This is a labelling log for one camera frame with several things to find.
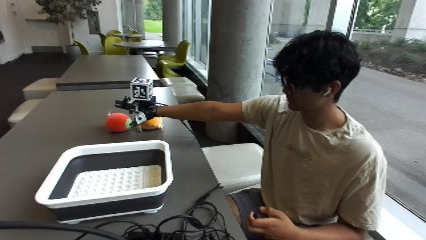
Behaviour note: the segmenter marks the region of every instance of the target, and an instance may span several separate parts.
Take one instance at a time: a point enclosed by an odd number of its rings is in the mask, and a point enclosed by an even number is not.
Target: road
[[[426,218],[426,84],[362,68],[339,105],[383,147],[387,193]]]

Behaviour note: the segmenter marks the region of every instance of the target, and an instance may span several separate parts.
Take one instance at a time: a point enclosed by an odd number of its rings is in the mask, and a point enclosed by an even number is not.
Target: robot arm
[[[116,100],[114,106],[136,114],[132,127],[157,116],[156,96],[153,96],[153,80],[134,78],[130,82],[132,97]]]

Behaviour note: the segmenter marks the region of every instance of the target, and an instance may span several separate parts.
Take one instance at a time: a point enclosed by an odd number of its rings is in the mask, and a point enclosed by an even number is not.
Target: beige t-shirt
[[[301,113],[287,108],[285,96],[247,100],[242,111],[247,122],[266,130],[265,205],[298,224],[329,224],[339,215],[353,226],[375,230],[387,163],[363,126],[345,112],[342,128],[309,128]]]

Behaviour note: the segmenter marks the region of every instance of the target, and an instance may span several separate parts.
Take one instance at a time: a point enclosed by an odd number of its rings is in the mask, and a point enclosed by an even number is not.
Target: person
[[[285,95],[162,106],[148,115],[266,130],[261,189],[227,196],[247,239],[363,239],[379,223],[387,163],[337,105],[361,68],[354,44],[338,32],[302,34],[273,65]]]

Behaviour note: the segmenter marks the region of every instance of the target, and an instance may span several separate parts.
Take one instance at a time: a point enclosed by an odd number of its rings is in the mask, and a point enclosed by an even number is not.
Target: table
[[[160,40],[141,40],[140,42],[120,42],[113,44],[116,47],[136,49],[138,54],[145,51],[174,51],[176,44]]]
[[[112,219],[130,219],[141,224],[158,224],[165,218],[182,214],[194,200],[217,185],[198,142],[178,120],[164,119],[164,129],[137,133],[129,130],[112,134],[105,130],[106,112],[121,111],[114,100],[129,94],[126,89],[56,91],[0,139],[0,220],[56,222],[34,194],[62,152],[86,144],[125,141],[164,140],[170,145],[173,183],[164,198],[164,207],[154,214],[133,214]],[[177,104],[169,88],[154,88],[157,101]],[[245,239],[221,190],[207,200],[226,219],[234,239]],[[96,226],[109,219],[81,222]],[[176,230],[180,221],[161,229]],[[122,233],[128,225],[108,225],[102,229]],[[0,239],[73,239],[77,234],[56,231],[0,231]]]
[[[110,34],[112,36],[116,37],[122,37],[125,41],[129,41],[129,38],[144,38],[144,34],[134,34],[134,33],[113,33]]]
[[[129,88],[134,77],[158,79],[144,56],[80,56],[57,80],[56,87],[58,90]]]

